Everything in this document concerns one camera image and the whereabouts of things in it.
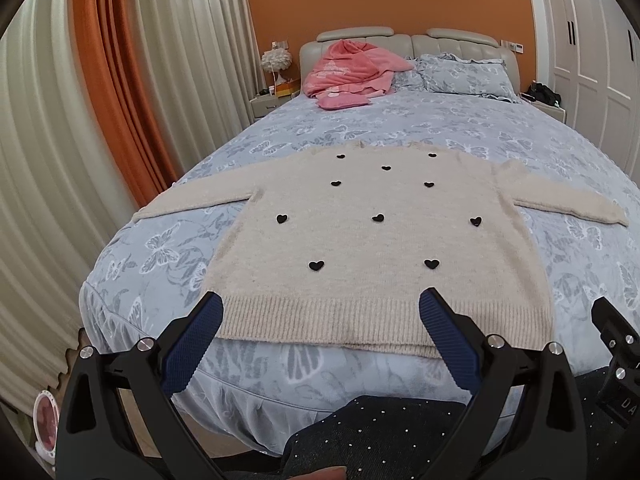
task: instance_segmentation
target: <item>curtain fold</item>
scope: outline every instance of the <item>curtain fold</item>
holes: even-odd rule
[[[183,171],[251,123],[264,75],[247,0],[135,0],[145,78]]]
[[[86,100],[68,0],[0,40],[0,396],[29,413],[78,344],[78,291],[136,207]]]
[[[178,179],[154,117],[130,33],[127,0],[72,0],[84,81],[104,138],[144,206]]]

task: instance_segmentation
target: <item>wall socket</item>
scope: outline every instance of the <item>wall socket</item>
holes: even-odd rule
[[[274,48],[283,48],[284,50],[289,49],[289,41],[273,41],[271,42],[271,49]]]
[[[500,40],[500,45],[509,50],[513,50],[518,54],[524,53],[524,46],[519,43],[513,43],[513,41]]]

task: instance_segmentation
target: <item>nightstand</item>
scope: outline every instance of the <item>nightstand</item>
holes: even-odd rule
[[[263,118],[265,115],[273,112],[276,108],[281,107],[284,103],[291,101],[300,94],[300,90],[293,92],[292,95],[276,97],[275,95],[260,95],[251,99],[251,110],[254,114],[254,120]]]
[[[566,124],[566,111],[564,108],[558,108],[557,106],[545,105],[540,101],[528,101],[529,104],[535,106],[541,112],[544,112],[548,116],[553,117],[556,121],[560,121],[562,124]]]

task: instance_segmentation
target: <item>orange curtain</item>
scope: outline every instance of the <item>orange curtain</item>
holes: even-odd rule
[[[146,95],[127,0],[72,0],[89,99],[113,158],[140,207],[178,179]]]

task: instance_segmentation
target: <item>silver bolt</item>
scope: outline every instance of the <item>silver bolt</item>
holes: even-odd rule
[[[562,348],[562,345],[560,343],[556,343],[555,341],[553,343],[549,343],[548,348],[553,355],[560,355],[562,352],[564,352],[564,348]]]
[[[154,347],[154,340],[150,337],[145,337],[144,339],[138,341],[138,344],[136,346],[141,352],[146,352]]]
[[[504,346],[504,339],[499,335],[493,334],[489,336],[486,341],[489,343],[491,348],[502,348]]]
[[[85,346],[81,351],[80,351],[80,357],[82,359],[88,359],[89,357],[91,357],[94,354],[94,347],[92,346]]]

